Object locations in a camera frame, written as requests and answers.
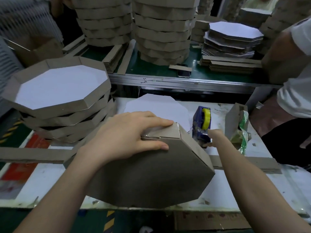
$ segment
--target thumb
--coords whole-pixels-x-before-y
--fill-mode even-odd
[[[147,150],[168,150],[169,146],[163,141],[138,141],[137,152]]]

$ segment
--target yellow and black floor marking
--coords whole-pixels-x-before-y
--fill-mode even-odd
[[[108,211],[107,222],[104,226],[104,233],[112,233],[114,223],[115,223],[115,211]]]
[[[6,140],[8,139],[9,136],[11,136],[14,132],[14,130],[16,130],[18,128],[18,126],[23,123],[22,121],[18,120],[17,122],[15,122],[13,124],[13,126],[11,128],[9,128],[6,133],[0,138],[0,144],[3,144],[4,142],[6,142]]]

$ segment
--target green table surface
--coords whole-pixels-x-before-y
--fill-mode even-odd
[[[202,56],[201,49],[193,48],[192,46],[194,45],[197,44],[191,44],[189,57],[184,62],[184,64],[187,64],[188,67],[192,67],[193,71],[190,78],[213,80],[213,81],[229,81],[238,83],[269,84],[267,76],[264,74],[245,75],[245,74],[212,72],[208,67],[200,66],[197,63],[197,61],[199,61]],[[93,60],[102,61],[111,49],[112,46],[110,47],[90,46],[89,49],[82,56]],[[177,78],[176,70],[170,70],[168,66],[158,66],[141,60],[136,48],[134,49],[133,54],[131,56],[131,60],[128,65],[126,74]]]

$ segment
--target black pants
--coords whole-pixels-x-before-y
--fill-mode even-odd
[[[311,164],[311,145],[299,146],[311,135],[311,118],[296,118],[262,136],[271,155],[281,164],[307,167]]]

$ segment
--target white polygonal board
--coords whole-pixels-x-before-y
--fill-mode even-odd
[[[156,116],[178,122],[187,132],[190,131],[188,110],[170,96],[145,94],[126,103],[124,113],[151,111]]]
[[[252,28],[241,23],[216,22],[210,23],[210,29],[227,36],[237,38],[255,39],[263,37],[263,34],[256,28]]]
[[[15,102],[34,110],[82,100],[106,80],[106,72],[84,65],[50,69],[23,83]]]

